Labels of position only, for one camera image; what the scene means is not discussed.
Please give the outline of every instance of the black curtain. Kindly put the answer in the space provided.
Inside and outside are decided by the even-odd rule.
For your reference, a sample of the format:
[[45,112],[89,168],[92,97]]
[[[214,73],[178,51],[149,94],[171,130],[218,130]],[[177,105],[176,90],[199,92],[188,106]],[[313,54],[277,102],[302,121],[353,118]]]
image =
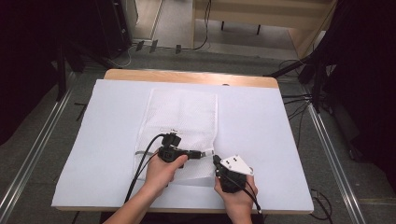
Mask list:
[[395,10],[393,0],[354,3],[329,46],[337,66],[325,91],[336,96],[359,129],[351,144],[387,174],[396,191]]

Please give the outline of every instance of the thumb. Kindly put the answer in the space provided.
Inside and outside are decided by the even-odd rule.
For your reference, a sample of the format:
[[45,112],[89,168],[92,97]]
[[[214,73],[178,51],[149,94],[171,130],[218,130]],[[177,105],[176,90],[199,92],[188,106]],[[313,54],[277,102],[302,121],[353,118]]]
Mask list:
[[187,155],[181,155],[177,157],[174,161],[172,161],[171,166],[176,170],[180,166],[182,166],[188,159],[189,157]]

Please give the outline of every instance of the metal rail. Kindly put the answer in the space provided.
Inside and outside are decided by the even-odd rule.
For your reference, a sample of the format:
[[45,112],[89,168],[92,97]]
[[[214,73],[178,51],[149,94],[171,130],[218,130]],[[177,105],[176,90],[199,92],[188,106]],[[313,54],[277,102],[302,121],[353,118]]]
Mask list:
[[37,164],[44,147],[46,146],[50,135],[52,134],[53,129],[55,128],[56,123],[59,120],[59,117],[62,115],[64,111],[64,107],[67,104],[67,101],[70,98],[70,94],[73,90],[74,85],[76,84],[77,76],[75,73],[70,73],[68,78],[69,89],[65,93],[64,97],[59,102],[55,103],[55,106],[52,108],[52,111],[49,114],[47,121],[45,122],[43,128],[38,134],[37,139],[35,140],[33,146],[31,147],[29,154],[27,155],[25,161],[23,162],[20,170],[15,176],[12,183],[9,185],[4,198],[0,204],[0,224],[6,224],[9,216],[11,215],[12,210],[15,207],[18,199],[21,196],[21,193],[26,186],[27,181],[29,180],[30,175],[35,169],[35,165]]

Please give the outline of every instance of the left hand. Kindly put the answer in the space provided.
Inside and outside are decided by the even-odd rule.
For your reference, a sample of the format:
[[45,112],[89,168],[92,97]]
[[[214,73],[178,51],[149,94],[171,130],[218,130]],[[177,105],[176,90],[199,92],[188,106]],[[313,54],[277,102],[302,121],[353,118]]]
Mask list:
[[146,172],[146,181],[142,189],[149,190],[155,197],[159,197],[163,193],[163,189],[173,181],[176,170],[182,166],[188,157],[186,155],[179,156],[173,162],[165,162],[155,155],[148,162],[148,170]]

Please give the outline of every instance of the right hand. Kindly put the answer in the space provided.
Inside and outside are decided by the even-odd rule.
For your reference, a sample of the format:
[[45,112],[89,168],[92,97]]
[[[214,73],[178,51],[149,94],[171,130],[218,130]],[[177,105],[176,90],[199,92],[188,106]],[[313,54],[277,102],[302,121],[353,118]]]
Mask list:
[[[251,223],[251,209],[253,206],[253,201],[251,198],[242,190],[236,193],[226,193],[223,192],[220,185],[220,180],[215,176],[215,191],[220,195],[224,201],[225,210],[228,217],[231,219],[233,224],[239,223]],[[251,194],[257,195],[259,190],[254,184],[254,178],[251,175],[247,175],[247,182],[253,188],[254,192],[251,192],[250,187],[246,184],[246,189]]]

